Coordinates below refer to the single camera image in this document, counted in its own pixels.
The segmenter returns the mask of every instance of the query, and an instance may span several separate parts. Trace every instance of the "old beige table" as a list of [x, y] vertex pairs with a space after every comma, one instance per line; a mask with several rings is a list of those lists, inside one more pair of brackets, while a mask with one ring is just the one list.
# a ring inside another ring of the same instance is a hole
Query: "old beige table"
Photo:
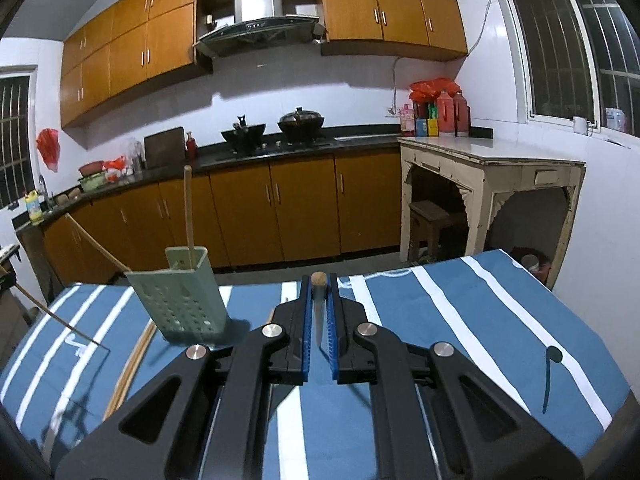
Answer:
[[407, 261], [409, 253], [409, 204], [412, 199], [412, 169], [415, 167], [433, 171], [458, 186], [469, 225], [466, 255], [484, 249], [487, 230], [514, 192], [562, 187], [567, 196], [568, 211], [547, 280], [547, 286], [553, 286], [574, 224], [578, 195], [584, 179], [584, 161], [500, 139], [401, 137], [398, 141], [402, 161], [402, 261]]

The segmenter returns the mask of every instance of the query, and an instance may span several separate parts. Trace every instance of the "window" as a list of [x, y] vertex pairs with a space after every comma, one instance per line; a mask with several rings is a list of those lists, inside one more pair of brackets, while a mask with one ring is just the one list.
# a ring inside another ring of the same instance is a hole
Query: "window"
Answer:
[[34, 189], [27, 128], [29, 76], [0, 77], [0, 208]]
[[600, 120], [606, 125], [606, 108], [618, 108], [626, 133], [640, 137], [640, 39], [615, 0], [577, 1], [596, 61]]
[[530, 116], [594, 122], [593, 85], [571, 0], [512, 0], [530, 84]]

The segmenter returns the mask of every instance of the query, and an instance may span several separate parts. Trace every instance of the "blue and white striped tablecloth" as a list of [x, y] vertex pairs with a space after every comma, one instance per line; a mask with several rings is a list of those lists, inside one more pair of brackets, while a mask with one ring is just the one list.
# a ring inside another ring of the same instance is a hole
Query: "blue and white striped tablecloth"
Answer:
[[[230, 316], [257, 327], [274, 305], [296, 298], [299, 287], [289, 282], [220, 291]], [[453, 343], [578, 456], [587, 453], [629, 393], [600, 338], [502, 251], [340, 278], [340, 294], [361, 302], [370, 321], [407, 343]], [[76, 285], [63, 291], [52, 310], [110, 349], [86, 346], [43, 317], [0, 376], [0, 402], [55, 468], [100, 424], [148, 315], [124, 286]], [[551, 345], [563, 359], [552, 364], [543, 414], [545, 352]], [[183, 349], [156, 333], [130, 395]], [[308, 383], [293, 390], [271, 422], [263, 478], [365, 480], [375, 474], [369, 389], [333, 383], [325, 357], [313, 345]]]

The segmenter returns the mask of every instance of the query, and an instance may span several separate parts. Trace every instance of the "range hood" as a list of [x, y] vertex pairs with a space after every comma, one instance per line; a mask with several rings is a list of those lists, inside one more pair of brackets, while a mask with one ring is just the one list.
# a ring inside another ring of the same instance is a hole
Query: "range hood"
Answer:
[[317, 16], [282, 12], [282, 0], [234, 0], [235, 23], [202, 36], [195, 47], [208, 57], [224, 57], [283, 44], [320, 40]]

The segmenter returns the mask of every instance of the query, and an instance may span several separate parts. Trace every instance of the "silver screw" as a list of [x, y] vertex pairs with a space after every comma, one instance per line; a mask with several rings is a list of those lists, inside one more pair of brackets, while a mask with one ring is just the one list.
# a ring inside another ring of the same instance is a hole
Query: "silver screw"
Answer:
[[189, 359], [193, 359], [194, 361], [196, 359], [200, 359], [201, 357], [204, 357], [206, 353], [207, 353], [207, 347], [204, 345], [192, 345], [189, 348], [187, 348], [187, 357]]
[[262, 327], [262, 334], [267, 337], [278, 337], [282, 334], [282, 327], [275, 323], [269, 323]]
[[439, 343], [433, 345], [433, 351], [437, 356], [451, 357], [453, 355], [453, 352], [455, 352], [455, 349], [453, 348], [453, 345], [451, 343], [440, 341]]
[[360, 335], [374, 335], [378, 331], [378, 327], [373, 323], [360, 323], [358, 325], [358, 333]]

